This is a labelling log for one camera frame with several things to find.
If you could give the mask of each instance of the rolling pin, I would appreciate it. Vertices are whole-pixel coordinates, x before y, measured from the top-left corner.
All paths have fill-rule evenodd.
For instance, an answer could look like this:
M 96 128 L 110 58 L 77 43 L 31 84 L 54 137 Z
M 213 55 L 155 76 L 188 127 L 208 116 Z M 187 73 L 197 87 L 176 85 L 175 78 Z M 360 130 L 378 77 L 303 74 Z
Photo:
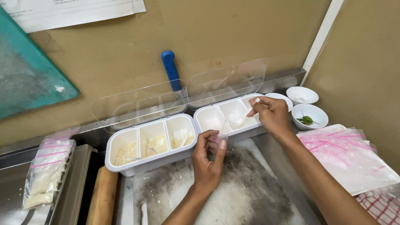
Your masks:
M 118 173 L 109 171 L 105 166 L 99 169 L 86 225 L 111 224 L 117 181 Z

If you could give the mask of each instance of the red checkered cloth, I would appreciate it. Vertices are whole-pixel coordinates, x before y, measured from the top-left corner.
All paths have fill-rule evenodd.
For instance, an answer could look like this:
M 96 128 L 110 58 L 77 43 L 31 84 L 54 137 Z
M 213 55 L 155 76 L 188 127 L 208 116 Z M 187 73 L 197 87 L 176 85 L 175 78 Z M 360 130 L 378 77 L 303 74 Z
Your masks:
M 380 224 L 400 225 L 400 200 L 390 193 L 367 191 L 356 197 Z

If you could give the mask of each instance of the white bowl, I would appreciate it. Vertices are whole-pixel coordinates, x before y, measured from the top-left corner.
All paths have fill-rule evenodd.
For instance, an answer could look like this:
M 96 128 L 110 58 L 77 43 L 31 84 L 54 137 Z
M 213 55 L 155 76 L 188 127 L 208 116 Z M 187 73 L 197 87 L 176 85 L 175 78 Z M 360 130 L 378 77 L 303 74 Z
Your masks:
M 292 95 L 295 93 L 299 93 L 299 92 L 308 92 L 311 95 L 311 99 L 307 102 L 304 101 L 298 101 L 298 100 L 294 100 L 292 98 Z M 308 89 L 308 88 L 304 88 L 304 87 L 291 87 L 289 89 L 286 90 L 286 95 L 288 96 L 288 98 L 293 102 L 293 105 L 297 105 L 297 104 L 313 104 L 315 102 L 318 101 L 319 97 L 318 94 L 315 93 L 315 91 Z
M 316 123 L 310 126 L 300 123 L 297 119 L 302 118 L 303 115 L 311 117 Z M 296 126 L 302 130 L 315 130 L 325 127 L 328 124 L 328 116 L 326 113 L 322 109 L 311 104 L 295 105 L 292 109 L 292 118 Z
M 268 93 L 265 94 L 266 97 L 270 98 L 277 98 L 277 99 L 284 99 L 286 101 L 286 104 L 288 104 L 289 112 L 292 111 L 293 108 L 293 102 L 283 94 L 278 94 L 278 93 Z

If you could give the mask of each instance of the hand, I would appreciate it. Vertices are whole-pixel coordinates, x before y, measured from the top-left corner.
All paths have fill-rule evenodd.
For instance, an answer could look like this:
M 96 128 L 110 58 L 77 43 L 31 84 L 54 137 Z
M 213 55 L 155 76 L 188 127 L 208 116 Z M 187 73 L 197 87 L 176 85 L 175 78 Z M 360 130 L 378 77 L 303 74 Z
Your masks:
M 261 124 L 267 129 L 274 137 L 292 133 L 290 122 L 288 120 L 288 104 L 283 99 L 269 98 L 269 97 L 255 97 L 249 100 L 253 110 L 247 114 L 248 117 L 259 113 Z
M 218 187 L 222 177 L 226 140 L 220 142 L 215 161 L 212 162 L 207 159 L 208 138 L 218 133 L 219 131 L 208 130 L 199 134 L 196 148 L 192 154 L 194 170 L 194 184 L 192 187 L 205 195 L 210 195 Z

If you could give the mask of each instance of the clear plastic lid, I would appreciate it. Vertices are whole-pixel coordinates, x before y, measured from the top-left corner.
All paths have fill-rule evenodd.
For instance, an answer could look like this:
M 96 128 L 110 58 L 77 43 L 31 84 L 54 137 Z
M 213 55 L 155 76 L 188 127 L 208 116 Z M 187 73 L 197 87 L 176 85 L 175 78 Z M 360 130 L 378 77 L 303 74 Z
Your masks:
M 109 133 L 159 118 L 184 112 L 188 108 L 186 89 L 174 92 L 171 85 L 183 80 L 172 80 L 132 91 L 97 99 L 92 115 Z
M 267 63 L 266 58 L 261 58 L 192 77 L 186 86 L 190 109 L 257 92 L 263 84 Z

